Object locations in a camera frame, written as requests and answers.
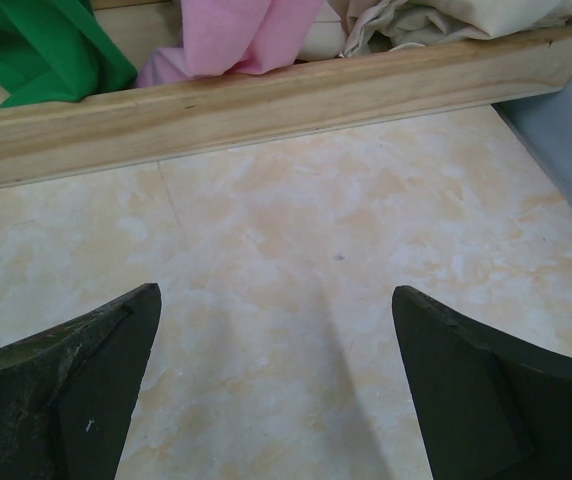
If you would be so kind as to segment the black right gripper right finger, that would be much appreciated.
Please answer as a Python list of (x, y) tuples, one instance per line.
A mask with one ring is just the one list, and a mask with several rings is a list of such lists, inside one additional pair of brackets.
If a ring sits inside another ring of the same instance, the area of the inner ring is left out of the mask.
[(392, 315), (435, 479), (572, 479), (572, 358), (411, 286)]

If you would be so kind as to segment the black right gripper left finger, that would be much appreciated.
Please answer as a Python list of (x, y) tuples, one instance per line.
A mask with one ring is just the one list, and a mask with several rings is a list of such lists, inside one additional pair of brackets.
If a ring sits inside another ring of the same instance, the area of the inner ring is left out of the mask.
[(147, 283), (0, 348), (0, 479), (115, 477), (160, 315)]

